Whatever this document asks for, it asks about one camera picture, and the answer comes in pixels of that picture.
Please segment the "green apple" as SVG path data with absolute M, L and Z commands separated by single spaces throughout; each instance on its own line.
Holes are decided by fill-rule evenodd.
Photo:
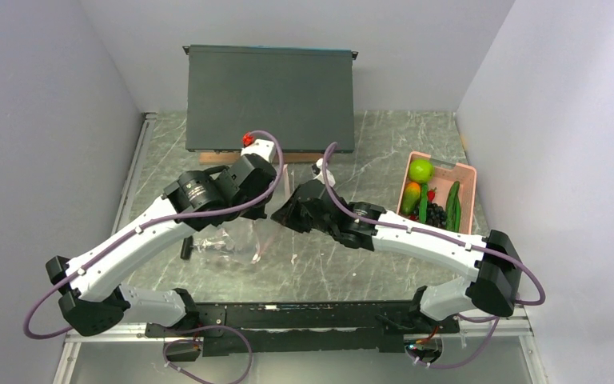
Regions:
M 427 159 L 416 158 L 409 163 L 408 179 L 418 184 L 428 183 L 434 175 L 435 167 Z

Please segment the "long green chili pepper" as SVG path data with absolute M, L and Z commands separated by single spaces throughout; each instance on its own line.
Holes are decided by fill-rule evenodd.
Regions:
M 418 203 L 418 222 L 425 224 L 427 220 L 427 209 L 429 204 L 429 186 L 427 183 L 421 184 L 421 198 Z

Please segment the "orange-green mango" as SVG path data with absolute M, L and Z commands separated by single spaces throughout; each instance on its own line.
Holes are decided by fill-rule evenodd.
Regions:
M 421 199 L 421 186 L 416 182 L 408 182 L 401 193 L 399 212 L 409 216 L 413 213 Z

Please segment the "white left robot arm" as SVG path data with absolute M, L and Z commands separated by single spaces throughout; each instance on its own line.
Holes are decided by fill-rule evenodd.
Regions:
M 167 247 L 207 227 L 236 218 L 264 219 L 277 180 L 270 154 L 243 154 L 231 166 L 190 170 L 170 183 L 135 220 L 101 245 L 76 258 L 46 264 L 61 297 L 63 318 L 83 336 L 122 322 L 149 322 L 191 334 L 200 313 L 182 288 L 156 291 L 125 284 L 138 267 Z

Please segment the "clear pink-dotted zip bag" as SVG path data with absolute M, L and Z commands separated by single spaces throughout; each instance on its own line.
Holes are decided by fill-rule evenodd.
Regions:
M 228 262 L 254 264 L 274 244 L 283 227 L 271 218 L 252 221 L 238 218 L 220 226 L 209 226 L 192 237 L 191 254 L 221 258 Z

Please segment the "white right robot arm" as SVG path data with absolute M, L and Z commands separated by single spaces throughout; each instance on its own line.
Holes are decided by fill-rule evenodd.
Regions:
M 520 259 L 508 254 L 508 237 L 488 238 L 432 228 L 382 206 L 346 202 L 318 180 L 299 185 L 272 220 L 298 233 L 318 230 L 351 249 L 388 251 L 431 262 L 456 274 L 439 286 L 422 286 L 409 309 L 409 323 L 427 332 L 468 310 L 497 317 L 514 312 Z

